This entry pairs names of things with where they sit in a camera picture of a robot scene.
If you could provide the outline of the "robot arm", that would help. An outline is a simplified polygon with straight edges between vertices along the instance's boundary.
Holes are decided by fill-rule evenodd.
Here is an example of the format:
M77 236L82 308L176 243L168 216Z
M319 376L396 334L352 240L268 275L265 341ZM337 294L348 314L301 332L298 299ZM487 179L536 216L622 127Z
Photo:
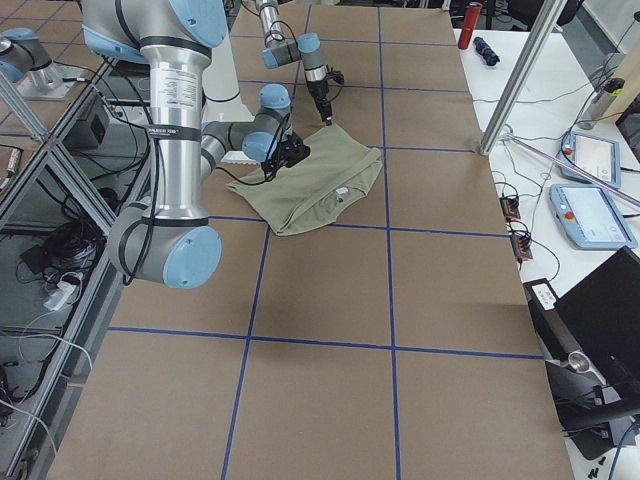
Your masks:
M265 181L310 154L292 129L288 91L263 87L249 122L204 123L203 73L228 35L219 1L86 1L82 28L93 52L150 68L151 193L118 215L109 259L130 279L197 288L222 255L199 203L206 176L230 151L258 162Z
M321 41L315 32L300 36L280 19L278 2L258 0L254 2L264 37L263 62L267 69L276 69L295 62L301 62L304 78L321 120L326 125L333 121L332 102L339 95L329 97L329 82L342 87L344 75L340 70L330 68L325 61Z

